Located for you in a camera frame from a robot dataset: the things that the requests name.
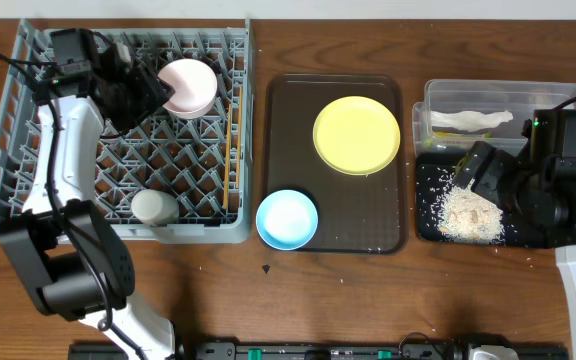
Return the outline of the white paper cup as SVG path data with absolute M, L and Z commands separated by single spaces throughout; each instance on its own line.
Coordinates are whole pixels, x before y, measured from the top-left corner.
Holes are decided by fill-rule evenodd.
M 133 215 L 143 224 L 163 226 L 174 223 L 179 217 L 176 199 L 167 193 L 144 189 L 131 201 Z

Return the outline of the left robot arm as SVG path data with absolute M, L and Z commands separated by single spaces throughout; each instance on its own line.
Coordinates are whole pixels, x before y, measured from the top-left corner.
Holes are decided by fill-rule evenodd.
M 35 177 L 21 215 L 0 224 L 0 244 L 36 309 L 79 321 L 130 359 L 174 359 L 174 327 L 135 290 L 130 253 L 94 202 L 104 126 L 136 127 L 173 88 L 123 43 L 69 29 L 54 34 L 46 75 L 31 83 L 41 125 Z

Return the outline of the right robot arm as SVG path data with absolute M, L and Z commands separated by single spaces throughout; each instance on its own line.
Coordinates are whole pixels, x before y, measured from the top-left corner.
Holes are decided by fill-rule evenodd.
M 576 358 L 576 110 L 537 110 L 524 135 L 528 141 L 516 156 L 475 142 L 453 182 L 521 217 L 554 249 Z

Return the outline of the pink bowl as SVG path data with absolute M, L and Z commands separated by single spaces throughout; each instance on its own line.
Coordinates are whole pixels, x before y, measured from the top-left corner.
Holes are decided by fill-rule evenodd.
M 217 93 L 217 76 L 204 62 L 175 60 L 164 66 L 158 77 L 174 90 L 163 105 L 172 115 L 181 119 L 195 119 L 212 109 Z

